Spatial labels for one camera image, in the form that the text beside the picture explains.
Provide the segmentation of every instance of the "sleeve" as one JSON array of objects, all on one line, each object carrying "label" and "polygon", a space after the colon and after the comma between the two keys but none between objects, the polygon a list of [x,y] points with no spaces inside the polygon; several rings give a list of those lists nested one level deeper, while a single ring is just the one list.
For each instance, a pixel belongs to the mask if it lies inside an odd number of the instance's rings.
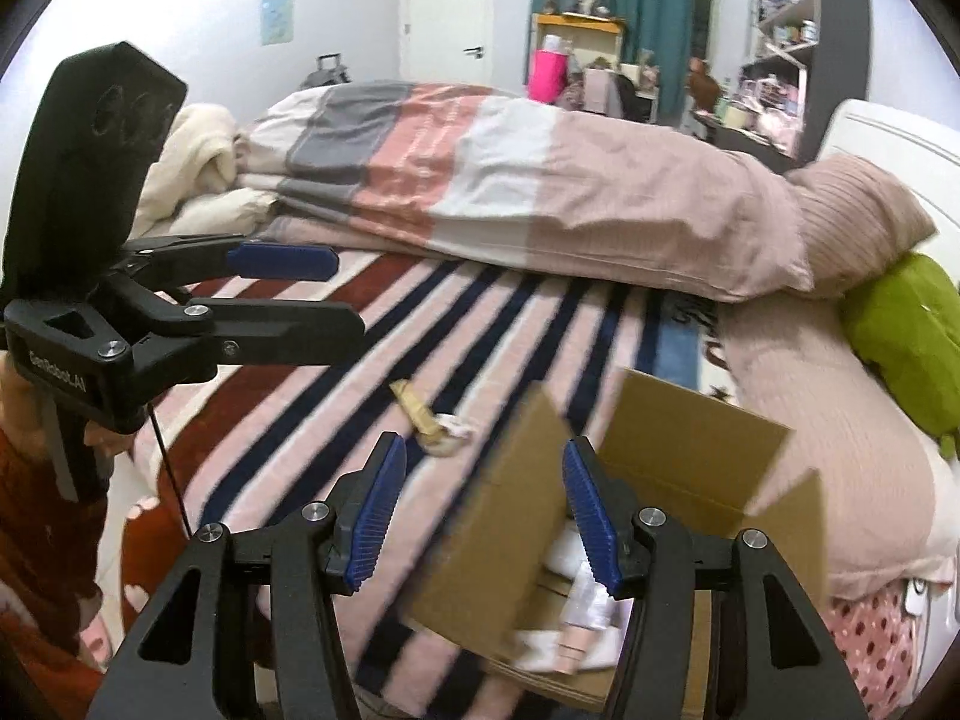
[{"label": "sleeve", "polygon": [[62,717],[85,716],[100,674],[77,659],[99,611],[94,581],[107,500],[64,501],[53,466],[22,459],[0,432],[0,632]]}]

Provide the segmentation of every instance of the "white headboard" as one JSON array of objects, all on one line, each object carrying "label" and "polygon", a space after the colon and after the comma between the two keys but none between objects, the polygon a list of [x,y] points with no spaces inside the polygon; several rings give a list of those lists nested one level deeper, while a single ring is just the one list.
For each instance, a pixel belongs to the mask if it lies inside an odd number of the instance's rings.
[{"label": "white headboard", "polygon": [[847,100],[833,114],[820,159],[835,153],[869,159],[914,191],[939,230],[918,250],[960,282],[960,132],[885,105]]}]

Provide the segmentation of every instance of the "pink bag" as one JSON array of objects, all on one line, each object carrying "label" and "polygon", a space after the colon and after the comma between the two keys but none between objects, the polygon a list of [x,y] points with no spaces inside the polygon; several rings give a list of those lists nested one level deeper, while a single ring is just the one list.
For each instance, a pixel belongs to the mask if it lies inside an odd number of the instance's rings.
[{"label": "pink bag", "polygon": [[566,85],[566,54],[539,50],[534,55],[527,97],[538,103],[555,103]]}]

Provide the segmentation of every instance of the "hand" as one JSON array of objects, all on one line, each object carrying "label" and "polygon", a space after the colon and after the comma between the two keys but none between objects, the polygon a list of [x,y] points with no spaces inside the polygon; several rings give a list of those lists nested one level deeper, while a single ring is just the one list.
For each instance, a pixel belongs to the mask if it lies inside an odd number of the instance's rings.
[{"label": "hand", "polygon": [[[48,459],[37,391],[16,372],[13,358],[8,354],[0,360],[0,429],[24,457],[33,461]],[[133,446],[133,436],[122,436],[88,422],[83,431],[83,443],[101,454],[115,457]]]}]

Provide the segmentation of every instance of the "person's arm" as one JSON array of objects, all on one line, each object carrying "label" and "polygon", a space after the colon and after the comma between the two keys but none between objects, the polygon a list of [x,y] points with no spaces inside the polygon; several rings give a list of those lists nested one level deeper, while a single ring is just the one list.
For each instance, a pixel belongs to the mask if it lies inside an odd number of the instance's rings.
[{"label": "person's arm", "polygon": [[[117,454],[129,439],[88,426],[86,440]],[[97,545],[106,498],[64,501],[46,458],[31,385],[0,360],[0,635],[64,720],[80,720],[101,675],[77,659],[98,613]]]}]

